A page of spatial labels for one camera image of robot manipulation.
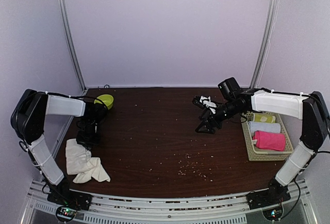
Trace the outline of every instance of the brown tabletop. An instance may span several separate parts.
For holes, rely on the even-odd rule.
[[[217,88],[107,88],[113,109],[102,125],[101,143],[92,149],[111,182],[92,179],[72,189],[97,194],[178,198],[226,195],[267,187],[283,162],[250,162],[239,117],[223,122],[216,134],[198,134],[202,110],[195,95],[222,101]],[[77,134],[74,119],[56,161],[65,168],[65,141]]]

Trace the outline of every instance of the purple wall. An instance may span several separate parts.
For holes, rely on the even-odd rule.
[[[87,86],[250,84],[269,0],[66,0]]]
[[[57,0],[0,0],[1,223],[17,223],[31,180],[39,173],[18,146],[10,115],[26,88],[79,94]],[[67,117],[46,121],[50,149]]]
[[[288,92],[322,92],[330,109],[330,0],[280,0],[260,86]],[[296,145],[301,121],[283,117]],[[330,151],[327,139],[322,150]],[[330,156],[318,155],[302,177],[322,223],[330,220]]]

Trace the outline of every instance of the yellow bowl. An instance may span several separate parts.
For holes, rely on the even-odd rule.
[[[100,99],[103,103],[105,103],[105,105],[108,107],[108,109],[112,108],[112,106],[113,106],[113,96],[111,96],[109,94],[104,94],[104,95],[98,96],[97,99]],[[95,99],[94,104],[96,104],[96,103],[101,104],[100,101]]]

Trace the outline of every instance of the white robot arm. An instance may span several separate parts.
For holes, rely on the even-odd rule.
[[[217,103],[213,111],[200,102],[200,96],[193,99],[195,105],[205,109],[196,132],[214,134],[215,128],[221,128],[223,120],[246,111],[268,111],[303,120],[301,141],[269,182],[269,189],[247,195],[250,209],[277,204],[279,199],[289,200],[287,185],[306,169],[329,134],[330,116],[322,94],[317,91],[295,94],[264,88],[242,89],[234,78],[226,79],[218,86],[228,102]]]
[[[69,182],[57,166],[43,135],[46,115],[81,117],[84,128],[78,132],[77,143],[85,147],[98,144],[99,122],[105,118],[107,107],[104,103],[93,104],[79,98],[83,97],[28,89],[11,116],[11,126],[22,139],[20,146],[28,152],[33,165],[44,175],[51,192],[48,201],[71,206],[74,209],[88,210],[91,195],[70,190]]]

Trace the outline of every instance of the wicker basket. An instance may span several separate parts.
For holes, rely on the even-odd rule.
[[[265,114],[274,115],[276,117],[276,122],[281,125],[280,132],[285,135],[285,149],[283,152],[281,151],[273,151],[273,150],[265,150],[259,149],[255,145],[253,145],[252,137],[250,134],[249,124],[248,122],[243,122],[245,119],[241,118],[243,133],[245,137],[246,149],[249,155],[250,161],[283,161],[286,159],[288,155],[293,152],[293,147],[288,136],[288,133],[284,127],[282,119],[279,114],[266,112]],[[252,121],[253,113],[247,112],[245,114],[248,121]]]

